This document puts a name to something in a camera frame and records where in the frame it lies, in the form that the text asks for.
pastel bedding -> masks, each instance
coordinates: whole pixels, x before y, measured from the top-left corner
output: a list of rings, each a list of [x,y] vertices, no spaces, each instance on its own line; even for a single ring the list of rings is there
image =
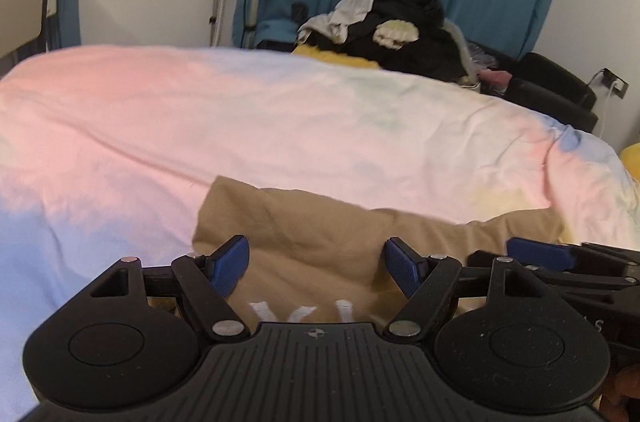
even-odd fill
[[[116,259],[190,250],[216,176],[450,222],[554,207],[640,249],[638,183],[590,134],[421,76],[269,52],[82,47],[0,82],[0,422],[30,332]]]

tie-dye bedsheet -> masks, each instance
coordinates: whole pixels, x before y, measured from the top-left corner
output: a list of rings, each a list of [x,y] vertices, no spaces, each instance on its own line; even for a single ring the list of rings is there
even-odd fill
[[[640,249],[638,184],[595,137],[420,76],[238,50],[82,47],[0,82],[0,421],[28,334],[113,261],[188,252],[217,175],[453,222],[555,206]]]

hand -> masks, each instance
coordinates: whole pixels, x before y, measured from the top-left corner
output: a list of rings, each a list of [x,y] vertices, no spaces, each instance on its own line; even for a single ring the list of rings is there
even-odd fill
[[[629,422],[626,398],[640,398],[640,364],[609,374],[602,389],[601,415],[609,422]]]

white garment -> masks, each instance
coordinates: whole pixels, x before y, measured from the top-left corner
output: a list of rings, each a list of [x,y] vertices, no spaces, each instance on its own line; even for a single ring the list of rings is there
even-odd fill
[[[371,12],[373,0],[340,0],[329,14],[318,14],[298,29],[298,43],[305,43],[316,30],[335,44],[347,41],[348,27],[364,20]]]

ridged black panel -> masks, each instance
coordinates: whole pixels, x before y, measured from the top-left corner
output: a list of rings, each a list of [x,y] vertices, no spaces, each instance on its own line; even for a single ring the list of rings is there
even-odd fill
[[[372,325],[265,323],[214,347],[177,391],[118,413],[50,403],[24,422],[600,422],[589,407],[527,417],[479,406],[447,386],[416,346]]]

